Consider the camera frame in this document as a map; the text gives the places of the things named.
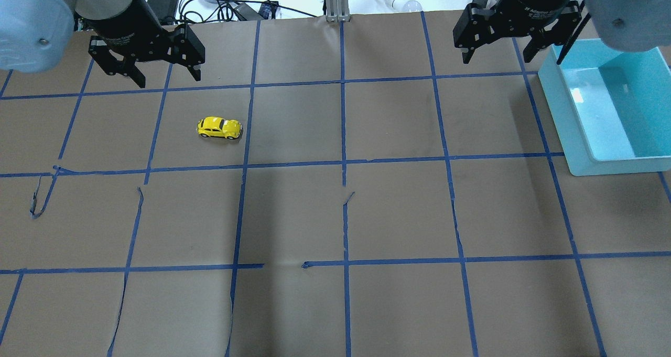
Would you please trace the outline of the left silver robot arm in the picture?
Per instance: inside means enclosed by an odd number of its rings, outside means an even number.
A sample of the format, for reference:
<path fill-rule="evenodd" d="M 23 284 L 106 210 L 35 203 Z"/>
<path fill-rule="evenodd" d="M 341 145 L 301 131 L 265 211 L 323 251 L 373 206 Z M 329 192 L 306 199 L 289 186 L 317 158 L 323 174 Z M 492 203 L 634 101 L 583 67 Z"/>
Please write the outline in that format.
<path fill-rule="evenodd" d="M 94 31 L 87 49 L 107 75 L 146 86 L 139 62 L 165 61 L 201 80 L 205 48 L 188 25 L 166 30 L 146 0 L 1 0 L 1 67 L 24 73 L 57 66 L 79 16 Z"/>

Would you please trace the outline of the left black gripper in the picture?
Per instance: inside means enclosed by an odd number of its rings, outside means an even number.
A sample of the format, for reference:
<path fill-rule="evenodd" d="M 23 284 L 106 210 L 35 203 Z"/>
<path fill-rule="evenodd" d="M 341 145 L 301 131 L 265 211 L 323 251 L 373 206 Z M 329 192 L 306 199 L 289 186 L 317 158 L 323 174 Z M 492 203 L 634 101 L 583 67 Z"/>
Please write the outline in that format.
<path fill-rule="evenodd" d="M 136 64 L 165 61 L 184 66 L 195 81 L 201 81 L 205 48 L 199 37 L 187 24 L 164 29 L 146 1 L 92 8 L 88 23 L 96 33 L 88 52 L 107 75 L 126 76 L 144 89 L 146 77 Z"/>

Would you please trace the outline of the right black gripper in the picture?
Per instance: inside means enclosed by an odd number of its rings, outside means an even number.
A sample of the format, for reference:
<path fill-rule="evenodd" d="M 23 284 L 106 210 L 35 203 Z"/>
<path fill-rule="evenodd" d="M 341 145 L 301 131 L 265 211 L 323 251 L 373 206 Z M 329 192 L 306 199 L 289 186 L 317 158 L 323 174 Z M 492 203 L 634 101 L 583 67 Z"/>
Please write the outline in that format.
<path fill-rule="evenodd" d="M 470 63 L 475 49 L 503 38 L 530 37 L 523 61 L 530 63 L 549 46 L 563 46 L 582 20 L 576 0 L 472 0 L 453 28 L 455 48 Z"/>

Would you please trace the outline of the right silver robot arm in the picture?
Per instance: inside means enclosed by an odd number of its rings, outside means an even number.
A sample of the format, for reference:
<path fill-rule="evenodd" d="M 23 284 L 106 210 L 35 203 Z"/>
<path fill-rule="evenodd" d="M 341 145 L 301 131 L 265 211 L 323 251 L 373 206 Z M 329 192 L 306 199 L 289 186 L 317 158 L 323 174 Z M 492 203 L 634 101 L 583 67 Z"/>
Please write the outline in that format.
<path fill-rule="evenodd" d="M 480 46 L 502 38 L 529 37 L 529 63 L 550 46 L 561 64 L 585 25 L 592 23 L 607 47 L 643 52 L 670 42 L 670 0 L 472 0 L 453 28 L 454 46 L 469 63 Z"/>

